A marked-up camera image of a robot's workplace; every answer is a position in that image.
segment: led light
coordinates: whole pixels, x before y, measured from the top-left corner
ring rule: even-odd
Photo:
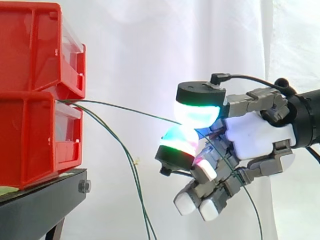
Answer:
[[[193,128],[178,125],[170,128],[160,141],[161,146],[167,146],[185,152],[191,156],[196,155],[199,136]]]
[[[175,102],[174,115],[183,125],[194,129],[210,127],[218,118],[219,106],[191,106]]]

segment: wire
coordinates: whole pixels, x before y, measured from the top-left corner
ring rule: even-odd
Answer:
[[[308,152],[315,158],[315,160],[317,160],[318,163],[320,164],[320,156],[319,156],[319,154],[318,154],[315,150],[313,150],[313,148],[310,147],[310,146],[306,147],[305,149],[307,149],[307,151],[308,151]]]
[[[172,174],[178,174],[186,177],[192,178],[193,176],[190,173],[184,172],[184,171],[172,171]]]
[[[254,81],[256,83],[259,83],[259,84],[263,84],[263,85],[266,85],[270,88],[273,88],[273,89],[277,89],[279,90],[280,92],[283,91],[283,88],[280,87],[280,86],[277,86],[277,85],[274,85],[270,82],[267,82],[265,80],[262,80],[260,78],[257,78],[257,77],[254,77],[254,76],[248,76],[248,75],[240,75],[240,74],[233,74],[230,76],[230,79],[247,79],[247,80],[251,80],[251,81]]]
[[[169,122],[169,123],[180,124],[179,122],[170,120],[170,119],[168,119],[168,118],[164,118],[164,117],[152,115],[152,114],[149,114],[149,113],[146,113],[146,112],[143,112],[143,111],[134,110],[134,109],[131,109],[131,108],[128,108],[128,107],[124,107],[124,106],[118,106],[118,105],[114,105],[114,104],[107,103],[107,102],[103,102],[103,101],[84,100],[84,99],[83,99],[83,100],[79,100],[79,99],[67,99],[67,100],[60,100],[60,102],[62,102],[62,103],[68,103],[68,104],[71,104],[71,103],[73,103],[73,102],[102,104],[102,105],[106,105],[106,106],[109,106],[109,107],[113,107],[113,108],[117,108],[117,109],[122,109],[122,110],[130,111],[130,112],[134,112],[134,113],[137,113],[137,114],[142,114],[142,115],[145,115],[145,116],[148,116],[148,117],[151,117],[151,118],[155,118],[155,119],[159,119],[159,120],[164,120],[164,121],[167,121],[167,122]]]
[[[246,76],[244,75],[232,75],[232,76],[235,76],[233,78],[244,78]],[[138,113],[138,114],[142,114],[142,115],[145,115],[145,116],[148,116],[148,117],[152,117],[152,118],[155,118],[155,119],[159,119],[159,120],[163,120],[163,121],[167,121],[167,122],[170,122],[170,123],[174,123],[174,124],[179,124],[179,122],[176,122],[176,121],[173,121],[173,120],[170,120],[170,119],[167,119],[167,118],[164,118],[164,117],[159,117],[159,116],[156,116],[156,115],[152,115],[152,114],[149,114],[149,113],[145,113],[145,112],[142,112],[142,111],[138,111],[138,110],[134,110],[134,109],[131,109],[131,108],[127,108],[127,107],[123,107],[123,106],[118,106],[118,105],[114,105],[114,104],[110,104],[110,103],[106,103],[106,102],[101,102],[101,101],[95,101],[95,100],[78,100],[78,99],[67,99],[67,100],[61,100],[61,102],[63,103],[69,103],[69,104],[73,104],[73,102],[75,101],[78,101],[78,102],[85,102],[85,103],[94,103],[94,104],[102,104],[102,105],[106,105],[106,106],[110,106],[110,107],[114,107],[114,108],[118,108],[118,109],[123,109],[123,110],[127,110],[127,111],[131,111],[131,112],[134,112],[134,113]],[[257,217],[257,221],[258,221],[258,225],[259,225],[259,232],[260,232],[260,239],[263,240],[264,237],[263,237],[263,230],[262,230],[262,223],[261,223],[261,219],[260,219],[260,216],[259,216],[259,212],[258,212],[258,209],[255,205],[255,202],[253,200],[253,198],[251,197],[249,191],[247,190],[246,186],[244,185],[244,183],[242,182],[242,180],[240,179],[240,177],[236,174],[236,172],[234,171],[234,169],[232,168],[232,166],[230,165],[230,163],[228,162],[228,160],[218,151],[218,149],[214,146],[214,144],[211,142],[211,140],[206,137],[205,135],[203,135],[201,132],[199,132],[198,130],[196,130],[201,136],[203,136],[209,143],[210,145],[216,150],[216,152],[220,155],[220,157],[223,159],[223,161],[226,163],[226,165],[230,168],[231,172],[235,175],[235,177],[237,178],[237,180],[240,182],[241,186],[243,187],[245,193],[248,195],[248,198],[253,206],[253,209],[254,209],[254,212],[256,214],[256,217]]]
[[[150,230],[149,230],[149,226],[151,228],[151,231],[152,231],[152,234],[153,234],[153,237],[155,240],[157,240],[157,236],[156,236],[156,233],[154,231],[154,228],[152,226],[152,223],[149,219],[149,216],[147,214],[147,211],[146,211],[146,208],[145,208],[145,205],[144,205],[144,200],[143,200],[143,195],[142,195],[142,189],[141,189],[141,184],[140,184],[140,179],[139,179],[139,174],[138,174],[138,170],[134,164],[134,160],[133,160],[133,157],[132,155],[129,153],[128,149],[126,148],[126,146],[121,142],[121,140],[119,139],[119,137],[108,127],[108,125],[98,116],[96,115],[94,112],[92,112],[91,110],[87,109],[86,107],[84,106],[81,106],[79,104],[76,104],[76,103],[70,103],[80,109],[82,109],[85,113],[87,113],[90,117],[92,117],[94,120],[96,120],[100,125],[102,125],[119,143],[120,145],[122,146],[123,150],[125,151],[126,153],[126,156],[129,160],[129,165],[130,165],[130,168],[131,168],[131,171],[132,171],[132,174],[133,174],[133,177],[134,177],[134,181],[135,181],[135,185],[136,185],[136,188],[137,188],[137,192],[138,192],[138,195],[139,195],[139,199],[140,199],[140,202],[141,202],[141,207],[142,207],[142,211],[143,211],[143,217],[144,217],[144,222],[145,222],[145,226],[146,226],[146,231],[147,231],[147,235],[148,235],[148,239],[150,240],[151,239],[151,236],[150,236]]]

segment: red storage drawer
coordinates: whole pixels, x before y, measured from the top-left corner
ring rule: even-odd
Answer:
[[[0,92],[85,97],[86,48],[48,2],[0,1]]]
[[[82,121],[49,92],[0,93],[0,186],[24,189],[80,165]]]

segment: white fingertip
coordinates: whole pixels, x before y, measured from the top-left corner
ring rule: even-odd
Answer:
[[[219,216],[219,212],[215,206],[215,204],[207,199],[204,200],[200,207],[199,207],[199,212],[203,218],[204,221],[212,221],[216,219]]]
[[[203,173],[208,178],[209,182],[217,177],[215,169],[211,166],[210,162],[206,159],[202,159],[197,163],[197,166],[202,169]]]
[[[186,192],[177,195],[173,202],[182,216],[189,215],[196,210],[194,202]]]
[[[280,157],[283,172],[292,165],[292,163],[295,160],[295,157],[296,155],[294,153]]]

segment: metal bracket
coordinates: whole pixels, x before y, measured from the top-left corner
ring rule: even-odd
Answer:
[[[291,156],[294,155],[290,147],[290,140],[278,141],[273,144],[273,152],[268,157],[252,160],[248,163],[247,168],[240,167],[236,171],[246,184],[250,184],[254,178],[282,173],[285,170],[283,160]]]
[[[283,119],[288,113],[287,99],[274,88],[257,88],[242,95],[228,95],[228,117],[240,117],[253,111],[267,111],[274,121]]]

